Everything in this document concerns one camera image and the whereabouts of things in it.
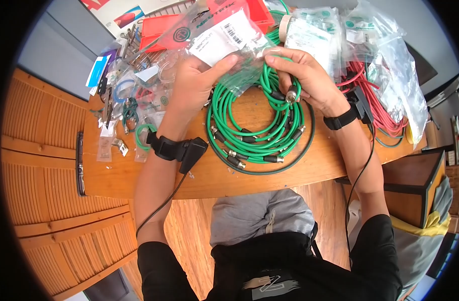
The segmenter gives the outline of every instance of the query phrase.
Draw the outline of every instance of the yellow cloth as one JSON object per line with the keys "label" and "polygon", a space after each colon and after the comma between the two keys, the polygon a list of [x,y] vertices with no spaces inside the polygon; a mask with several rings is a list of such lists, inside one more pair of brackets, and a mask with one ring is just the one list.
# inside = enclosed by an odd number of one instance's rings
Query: yellow cloth
{"label": "yellow cloth", "polygon": [[437,235],[445,235],[448,231],[448,226],[450,225],[450,214],[447,214],[446,219],[443,223],[439,224],[440,221],[440,214],[437,211],[432,212],[428,218],[427,223],[424,229],[420,229],[418,227],[412,226],[403,220],[399,220],[394,216],[390,215],[392,219],[392,226],[396,229],[415,234],[418,236],[437,236]]}

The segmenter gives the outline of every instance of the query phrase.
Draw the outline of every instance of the black t-shirt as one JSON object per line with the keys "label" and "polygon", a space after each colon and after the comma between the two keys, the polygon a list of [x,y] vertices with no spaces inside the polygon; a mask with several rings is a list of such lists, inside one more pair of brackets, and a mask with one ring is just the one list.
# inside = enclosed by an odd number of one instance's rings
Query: black t-shirt
{"label": "black t-shirt", "polygon": [[[233,246],[217,245],[214,285],[206,300],[388,300],[398,298],[392,222],[370,218],[350,254],[352,271],[308,256],[309,238],[296,232],[266,234]],[[198,300],[172,250],[147,242],[137,250],[144,300]]]}

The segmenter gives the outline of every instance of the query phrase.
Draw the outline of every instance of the drawstring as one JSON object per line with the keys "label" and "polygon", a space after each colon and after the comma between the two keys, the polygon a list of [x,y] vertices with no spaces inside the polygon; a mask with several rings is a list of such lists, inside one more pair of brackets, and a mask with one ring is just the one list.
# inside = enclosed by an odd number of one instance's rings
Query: drawstring
{"label": "drawstring", "polygon": [[269,218],[268,225],[266,225],[266,234],[273,233],[273,224],[274,224],[275,216],[276,216],[276,211],[273,209],[271,210],[271,216]]}

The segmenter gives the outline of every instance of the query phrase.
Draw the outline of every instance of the wooden floor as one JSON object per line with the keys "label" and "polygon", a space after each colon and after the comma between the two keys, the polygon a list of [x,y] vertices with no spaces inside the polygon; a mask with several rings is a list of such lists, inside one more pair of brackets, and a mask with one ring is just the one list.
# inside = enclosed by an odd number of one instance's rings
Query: wooden floor
{"label": "wooden floor", "polygon": [[[340,184],[333,180],[293,188],[305,199],[318,223],[316,241],[323,258],[349,269],[344,218],[345,200]],[[188,275],[199,299],[213,287],[214,261],[209,245],[211,208],[216,199],[187,199],[172,202],[164,224],[169,246]],[[142,299],[137,258],[123,266],[137,295]]]}

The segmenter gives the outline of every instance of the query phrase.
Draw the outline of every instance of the wrist strap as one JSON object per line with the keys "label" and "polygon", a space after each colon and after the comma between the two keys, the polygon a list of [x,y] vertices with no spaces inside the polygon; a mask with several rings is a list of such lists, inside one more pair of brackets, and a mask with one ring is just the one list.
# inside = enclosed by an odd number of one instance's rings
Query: wrist strap
{"label": "wrist strap", "polygon": [[167,139],[165,136],[156,136],[157,132],[149,132],[146,143],[151,145],[151,148],[154,149],[156,155],[164,160],[172,161],[176,159],[181,162],[184,157],[186,148],[184,147],[185,143],[189,140],[184,141],[172,141]]}
{"label": "wrist strap", "polygon": [[323,117],[326,126],[331,130],[338,130],[357,118],[357,113],[351,107],[346,113],[338,117]]}

